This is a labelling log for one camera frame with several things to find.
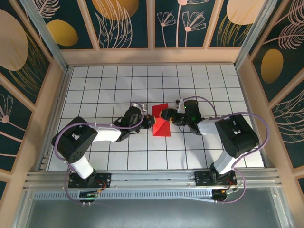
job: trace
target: white grid surface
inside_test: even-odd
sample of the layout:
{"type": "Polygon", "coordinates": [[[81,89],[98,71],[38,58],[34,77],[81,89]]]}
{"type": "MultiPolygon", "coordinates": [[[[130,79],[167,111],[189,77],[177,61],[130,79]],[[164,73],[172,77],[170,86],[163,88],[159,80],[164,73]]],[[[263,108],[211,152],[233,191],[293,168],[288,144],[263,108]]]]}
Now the white grid surface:
{"type": "MultiPolygon", "coordinates": [[[[247,111],[233,65],[75,67],[58,131],[77,116],[110,124],[124,115],[131,101],[148,102],[148,114],[152,114],[153,105],[168,103],[175,108],[175,100],[195,95],[210,100],[218,115],[247,111]]],[[[198,101],[203,116],[214,115],[207,102],[198,101]]],[[[171,124],[171,137],[141,130],[122,142],[94,142],[85,155],[99,171],[197,169],[208,168],[222,150],[218,135],[182,133],[171,124]]],[[[237,165],[263,166],[258,152],[237,165]]],[[[67,165],[52,152],[47,170],[64,171],[67,165]]]]}

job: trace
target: red object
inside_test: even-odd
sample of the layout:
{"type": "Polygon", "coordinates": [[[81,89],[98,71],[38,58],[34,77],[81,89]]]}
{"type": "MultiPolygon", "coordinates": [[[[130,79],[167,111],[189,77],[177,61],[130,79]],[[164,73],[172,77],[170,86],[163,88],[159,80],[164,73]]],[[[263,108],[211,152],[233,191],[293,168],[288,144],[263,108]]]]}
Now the red object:
{"type": "Polygon", "coordinates": [[[170,123],[160,117],[160,113],[164,109],[168,109],[168,104],[160,104],[152,106],[152,115],[155,117],[153,125],[153,136],[171,136],[170,123]]]}

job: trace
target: red cloth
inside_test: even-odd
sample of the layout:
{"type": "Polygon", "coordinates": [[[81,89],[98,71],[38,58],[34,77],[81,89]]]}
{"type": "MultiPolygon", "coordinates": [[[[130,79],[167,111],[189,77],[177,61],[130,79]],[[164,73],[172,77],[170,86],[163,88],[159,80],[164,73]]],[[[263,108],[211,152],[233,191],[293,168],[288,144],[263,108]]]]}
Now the red cloth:
{"type": "Polygon", "coordinates": [[[153,136],[171,136],[169,121],[166,121],[160,117],[160,112],[168,108],[168,104],[152,106],[152,115],[156,120],[155,124],[153,125],[153,136]]]}

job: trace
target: black mounting plate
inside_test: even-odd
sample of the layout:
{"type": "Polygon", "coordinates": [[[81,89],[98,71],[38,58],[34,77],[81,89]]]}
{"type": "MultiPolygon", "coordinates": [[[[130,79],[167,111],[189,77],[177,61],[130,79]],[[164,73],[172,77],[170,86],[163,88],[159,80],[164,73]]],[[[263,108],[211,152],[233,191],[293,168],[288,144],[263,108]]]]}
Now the black mounting plate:
{"type": "Polygon", "coordinates": [[[83,179],[81,179],[78,174],[71,173],[70,181],[68,183],[68,187],[70,189],[93,189],[93,188],[101,188],[100,184],[102,184],[102,188],[109,188],[111,185],[111,174],[110,173],[97,173],[95,177],[95,181],[91,185],[87,185],[83,179]]]}
{"type": "Polygon", "coordinates": [[[214,181],[211,177],[210,171],[197,171],[194,172],[194,178],[196,186],[229,186],[230,183],[227,181],[227,178],[235,185],[238,184],[236,179],[236,174],[234,171],[231,171],[227,175],[221,176],[220,179],[214,181]]]}

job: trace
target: yellow circle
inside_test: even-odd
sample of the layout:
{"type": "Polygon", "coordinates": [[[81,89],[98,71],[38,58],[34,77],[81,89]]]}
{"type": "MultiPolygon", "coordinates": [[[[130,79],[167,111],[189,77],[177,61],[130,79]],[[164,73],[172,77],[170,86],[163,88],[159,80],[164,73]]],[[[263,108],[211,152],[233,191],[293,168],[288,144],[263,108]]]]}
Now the yellow circle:
{"type": "Polygon", "coordinates": [[[227,4],[228,19],[238,25],[255,22],[265,0],[229,0],[227,4]]]}
{"type": "Polygon", "coordinates": [[[28,58],[27,34],[12,15],[1,9],[0,21],[0,66],[20,70],[28,58]]]}
{"type": "Polygon", "coordinates": [[[129,16],[133,16],[138,9],[138,0],[92,0],[97,11],[110,20],[122,20],[124,14],[118,10],[120,5],[122,11],[124,8],[128,12],[129,16]]]}
{"type": "Polygon", "coordinates": [[[78,41],[75,29],[63,20],[52,20],[47,24],[47,27],[56,43],[62,46],[73,46],[78,41]]]}
{"type": "Polygon", "coordinates": [[[283,69],[283,63],[283,55],[279,50],[268,50],[262,60],[262,79],[268,84],[271,84],[276,81],[283,69]]]}

